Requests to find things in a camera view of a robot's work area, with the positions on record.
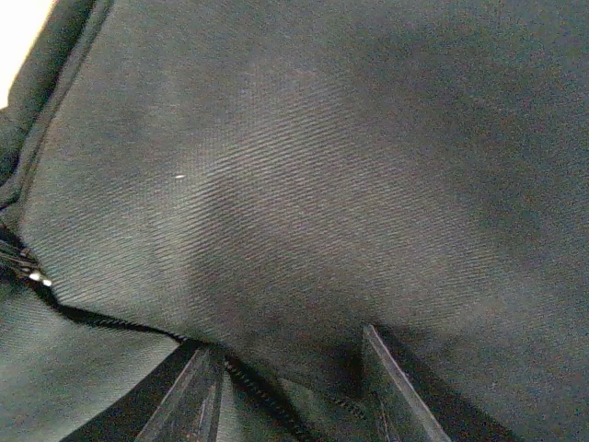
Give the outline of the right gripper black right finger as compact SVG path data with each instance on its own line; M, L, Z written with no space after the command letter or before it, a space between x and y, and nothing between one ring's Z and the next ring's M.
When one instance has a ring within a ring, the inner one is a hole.
M375 441L518 441L448 387L402 344L363 329L363 399Z

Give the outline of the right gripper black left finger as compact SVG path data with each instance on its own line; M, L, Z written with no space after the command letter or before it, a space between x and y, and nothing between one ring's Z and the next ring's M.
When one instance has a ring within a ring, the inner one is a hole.
M219 351L185 343L64 440L215 441L222 386Z

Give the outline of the black student bag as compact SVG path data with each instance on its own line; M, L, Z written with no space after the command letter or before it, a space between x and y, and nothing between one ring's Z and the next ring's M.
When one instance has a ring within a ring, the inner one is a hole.
M588 437L584 1L61 1L1 109L1 437L368 441L366 325L454 440Z

